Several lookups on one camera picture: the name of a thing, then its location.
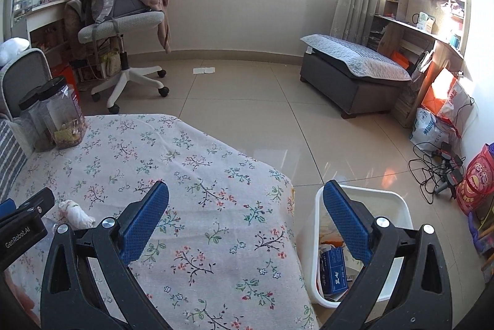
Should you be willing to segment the white tissue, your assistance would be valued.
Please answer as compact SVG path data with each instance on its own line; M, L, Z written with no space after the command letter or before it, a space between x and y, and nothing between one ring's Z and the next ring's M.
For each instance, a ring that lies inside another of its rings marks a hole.
M60 216L75 230L88 230L95 227L95 218L86 214L79 204L67 199L58 204Z

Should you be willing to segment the blue box in bin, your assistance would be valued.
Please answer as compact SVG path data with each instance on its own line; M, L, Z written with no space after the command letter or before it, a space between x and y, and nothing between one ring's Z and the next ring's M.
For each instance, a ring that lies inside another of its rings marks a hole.
M341 246L320 247L321 289L325 297L341 294L348 289L346 265Z

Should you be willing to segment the dark-content plastic jar black lid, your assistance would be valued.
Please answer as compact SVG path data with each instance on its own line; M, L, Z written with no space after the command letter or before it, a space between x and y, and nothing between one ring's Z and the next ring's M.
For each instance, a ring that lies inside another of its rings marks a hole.
M19 101L20 122L26 131L28 140L36 152L47 152L54 148L54 140L41 116L39 89L37 86L28 91Z

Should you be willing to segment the nut-filled plastic jar black lid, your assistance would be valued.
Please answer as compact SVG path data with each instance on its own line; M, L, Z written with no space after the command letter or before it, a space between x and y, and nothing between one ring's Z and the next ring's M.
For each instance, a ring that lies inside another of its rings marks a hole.
M72 85L56 76L39 88L39 112L58 149L80 144L86 134L86 119Z

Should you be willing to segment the red snack bag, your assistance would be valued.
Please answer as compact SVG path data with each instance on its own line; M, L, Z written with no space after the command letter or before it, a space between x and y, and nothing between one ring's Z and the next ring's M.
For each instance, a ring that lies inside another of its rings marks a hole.
M484 144L481 152L467 166L463 180L456 187L460 210L473 213L493 194L493 144Z

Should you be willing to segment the floral tablecloth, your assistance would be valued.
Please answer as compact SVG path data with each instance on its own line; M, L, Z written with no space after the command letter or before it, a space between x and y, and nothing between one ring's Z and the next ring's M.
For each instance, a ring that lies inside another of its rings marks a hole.
M295 190L276 168L175 116L90 116L83 141L23 160L8 197L49 188L96 220L169 189L130 269L177 329L316 329L295 251Z

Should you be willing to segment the white blue plastic bag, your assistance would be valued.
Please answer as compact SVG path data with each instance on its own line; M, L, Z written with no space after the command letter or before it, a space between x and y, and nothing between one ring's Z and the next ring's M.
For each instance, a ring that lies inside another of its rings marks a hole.
M450 129L429 110L418 108L409 140L420 150L433 152L450 141Z

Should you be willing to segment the white plush toy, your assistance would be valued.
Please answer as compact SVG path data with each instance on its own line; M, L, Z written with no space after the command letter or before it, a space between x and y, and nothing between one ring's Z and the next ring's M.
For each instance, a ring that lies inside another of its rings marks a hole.
M17 58L30 47L27 39L13 37L0 44L0 67Z

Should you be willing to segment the orange white plastic bag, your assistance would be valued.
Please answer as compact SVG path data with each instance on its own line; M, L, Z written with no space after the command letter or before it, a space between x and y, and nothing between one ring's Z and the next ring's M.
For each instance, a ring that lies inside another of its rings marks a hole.
M451 126L456 136L462 138L474 103L461 82L449 70L442 69L429 86L421 107Z

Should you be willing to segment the grey office chair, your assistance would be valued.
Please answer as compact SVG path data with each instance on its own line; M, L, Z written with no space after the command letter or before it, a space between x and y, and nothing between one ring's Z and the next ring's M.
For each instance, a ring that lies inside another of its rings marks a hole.
M106 107L111 114L120 112L116 102L129 82L155 88L162 97L168 96L169 93L168 87L161 82L167 72L160 66L135 68L129 65L124 36L133 32L155 28L164 22L165 18L163 12L152 10L149 4L144 4L150 8L148 12L107 20L101 24L96 24L94 21L93 24L86 26L78 33L78 40L81 44L92 44L94 48L97 47L97 42L100 40L115 37L118 41L120 72L91 89L91 97L95 102L100 100L102 91L109 88L112 89L112 94L106 102Z

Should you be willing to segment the dark grey ottoman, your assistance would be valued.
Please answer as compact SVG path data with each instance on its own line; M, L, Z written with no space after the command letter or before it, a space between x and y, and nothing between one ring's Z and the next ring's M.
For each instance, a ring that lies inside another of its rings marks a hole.
M307 46L301 81L329 98L343 116L388 112L411 82L405 68L363 45L320 34L301 41Z

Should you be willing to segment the white paper on floor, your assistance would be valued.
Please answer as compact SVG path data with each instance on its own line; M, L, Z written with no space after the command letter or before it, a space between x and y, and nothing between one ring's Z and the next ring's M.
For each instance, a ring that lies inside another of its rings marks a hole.
M214 67L201 66L193 68L194 75L214 74L216 69Z

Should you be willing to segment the wooden shelf unit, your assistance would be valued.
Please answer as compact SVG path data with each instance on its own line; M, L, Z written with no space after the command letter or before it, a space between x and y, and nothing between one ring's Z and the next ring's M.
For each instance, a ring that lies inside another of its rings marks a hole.
M463 44L451 44L450 38L461 40L462 18L451 13L462 8L461 0L379 0L367 47L387 56L398 56L410 75L420 71L417 89L403 90L391 109L391 115L404 128L414 122L417 108L434 79L444 68L452 73L461 70L464 62Z

